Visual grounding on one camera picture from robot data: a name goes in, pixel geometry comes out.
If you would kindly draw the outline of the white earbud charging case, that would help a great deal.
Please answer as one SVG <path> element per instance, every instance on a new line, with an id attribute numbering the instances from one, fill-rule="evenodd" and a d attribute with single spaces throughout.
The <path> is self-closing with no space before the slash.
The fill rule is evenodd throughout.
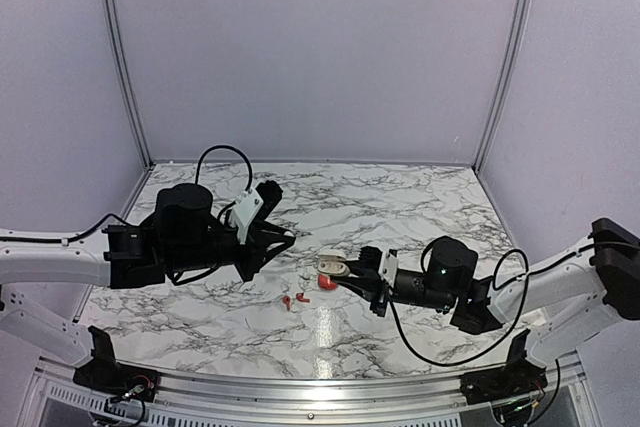
<path id="1" fill-rule="evenodd" d="M 348 276 L 350 271 L 346 261 L 346 253 L 341 250 L 322 250 L 318 255 L 317 271 L 325 276 Z"/>

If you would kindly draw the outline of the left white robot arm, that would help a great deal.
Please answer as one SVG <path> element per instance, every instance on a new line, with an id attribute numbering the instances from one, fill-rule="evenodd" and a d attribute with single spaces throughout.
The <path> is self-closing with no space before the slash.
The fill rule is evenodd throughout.
<path id="1" fill-rule="evenodd" d="M 211 212 L 205 187 L 182 183 L 158 192 L 152 214 L 140 224 L 99 222 L 87 232 L 57 238 L 8 234 L 1 239 L 1 329 L 63 360 L 86 368 L 106 392 L 125 385 L 109 335 L 95 327 L 72 326 L 27 300 L 17 283 L 78 283 L 112 290 L 183 282 L 233 266 L 252 281 L 274 257 L 292 247 L 295 236 L 269 222 L 282 198 L 274 181 L 241 193 L 227 220 Z"/>

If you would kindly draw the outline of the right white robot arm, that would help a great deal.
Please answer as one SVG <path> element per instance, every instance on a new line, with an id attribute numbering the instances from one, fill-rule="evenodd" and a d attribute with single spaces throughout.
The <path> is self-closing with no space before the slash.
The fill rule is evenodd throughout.
<path id="1" fill-rule="evenodd" d="M 478 255 L 448 236 L 429 242 L 417 271 L 400 268 L 394 250 L 364 247 L 331 281 L 370 304 L 378 316 L 404 304 L 450 317 L 470 335 L 515 328 L 530 312 L 564 303 L 547 323 L 526 329 L 511 342 L 495 385 L 515 395 L 563 354 L 622 321 L 639 318 L 639 239 L 608 218 L 567 250 L 500 282 L 496 274 L 477 279 Z"/>

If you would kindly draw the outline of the red round charging case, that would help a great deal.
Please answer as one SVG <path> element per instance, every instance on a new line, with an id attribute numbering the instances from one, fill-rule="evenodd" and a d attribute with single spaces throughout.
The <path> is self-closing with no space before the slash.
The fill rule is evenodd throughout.
<path id="1" fill-rule="evenodd" d="M 323 274 L 318 275 L 317 283 L 322 290 L 326 291 L 332 291 L 338 288 L 338 285 L 334 281 L 332 281 L 330 277 Z"/>

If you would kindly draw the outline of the red earbud right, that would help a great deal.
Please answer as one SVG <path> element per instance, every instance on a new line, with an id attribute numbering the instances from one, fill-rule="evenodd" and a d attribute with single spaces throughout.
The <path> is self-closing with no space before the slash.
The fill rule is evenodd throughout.
<path id="1" fill-rule="evenodd" d="M 296 300 L 298 302 L 302 302 L 302 303 L 309 303 L 310 302 L 310 300 L 305 297 L 305 294 L 303 292 L 300 292 L 300 293 L 296 294 Z"/>

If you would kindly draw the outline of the aluminium front rail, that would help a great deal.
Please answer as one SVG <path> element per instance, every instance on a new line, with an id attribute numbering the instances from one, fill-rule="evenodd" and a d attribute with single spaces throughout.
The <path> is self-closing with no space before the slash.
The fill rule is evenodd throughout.
<path id="1" fill-rule="evenodd" d="M 130 424 L 137 406 L 106 405 L 73 371 L 41 357 L 18 426 Z M 455 372 L 362 380 L 258 379 L 162 369 L 147 426 L 493 426 L 511 400 L 470 405 Z"/>

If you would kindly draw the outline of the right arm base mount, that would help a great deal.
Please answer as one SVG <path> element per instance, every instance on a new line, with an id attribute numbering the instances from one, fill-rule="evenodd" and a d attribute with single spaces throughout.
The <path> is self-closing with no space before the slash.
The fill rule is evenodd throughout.
<path id="1" fill-rule="evenodd" d="M 530 333 L 526 329 L 513 338 L 503 366 L 461 376 L 460 392 L 468 405 L 524 395 L 548 385 L 546 368 L 534 365 L 528 358 L 526 341 Z"/>

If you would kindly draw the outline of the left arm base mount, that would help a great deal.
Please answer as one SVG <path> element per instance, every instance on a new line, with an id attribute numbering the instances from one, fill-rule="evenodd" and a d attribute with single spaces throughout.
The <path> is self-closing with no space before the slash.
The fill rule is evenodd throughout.
<path id="1" fill-rule="evenodd" d="M 88 332 L 92 341 L 90 358 L 75 369 L 73 382 L 111 394 L 117 400 L 136 396 L 144 402 L 152 402 L 158 388 L 159 372 L 117 361 L 109 334 L 95 326 L 89 326 Z"/>

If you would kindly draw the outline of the left metal corner post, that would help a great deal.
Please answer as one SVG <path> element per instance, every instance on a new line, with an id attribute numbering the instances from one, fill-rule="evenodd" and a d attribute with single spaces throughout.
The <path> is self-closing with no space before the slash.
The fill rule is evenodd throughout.
<path id="1" fill-rule="evenodd" d="M 117 0 L 102 0 L 107 36 L 113 55 L 118 85 L 120 88 L 124 109 L 128 118 L 136 151 L 145 170 L 151 170 L 154 162 L 149 144 L 142 125 L 133 81 L 129 73 L 124 39 L 120 26 Z"/>

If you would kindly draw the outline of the metal corner post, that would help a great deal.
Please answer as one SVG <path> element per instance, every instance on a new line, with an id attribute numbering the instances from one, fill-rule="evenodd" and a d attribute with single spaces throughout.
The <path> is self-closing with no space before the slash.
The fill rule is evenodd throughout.
<path id="1" fill-rule="evenodd" d="M 506 47 L 500 69 L 498 71 L 497 82 L 491 97 L 488 115 L 476 149 L 474 162 L 472 164 L 472 169 L 477 177 L 481 175 L 481 172 L 487 162 L 491 146 L 497 134 L 498 124 L 506 105 L 511 80 L 526 29 L 530 3 L 531 0 L 515 0 Z"/>
<path id="2" fill-rule="evenodd" d="M 118 85 L 120 88 L 124 109 L 128 118 L 136 151 L 145 170 L 151 170 L 154 162 L 149 144 L 142 125 L 133 81 L 129 73 L 124 39 L 120 26 L 117 0 L 102 0 L 107 36 L 113 55 Z"/>

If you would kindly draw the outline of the right metal corner post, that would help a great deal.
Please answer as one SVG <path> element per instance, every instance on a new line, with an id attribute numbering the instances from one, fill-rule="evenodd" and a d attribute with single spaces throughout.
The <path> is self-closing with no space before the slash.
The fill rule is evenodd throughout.
<path id="1" fill-rule="evenodd" d="M 531 0 L 515 0 L 506 47 L 500 69 L 498 71 L 497 82 L 491 97 L 488 115 L 476 149 L 474 162 L 472 164 L 472 169 L 477 177 L 481 175 L 481 172 L 487 162 L 491 146 L 497 134 L 498 124 L 506 105 L 511 80 L 526 29 L 530 3 Z"/>

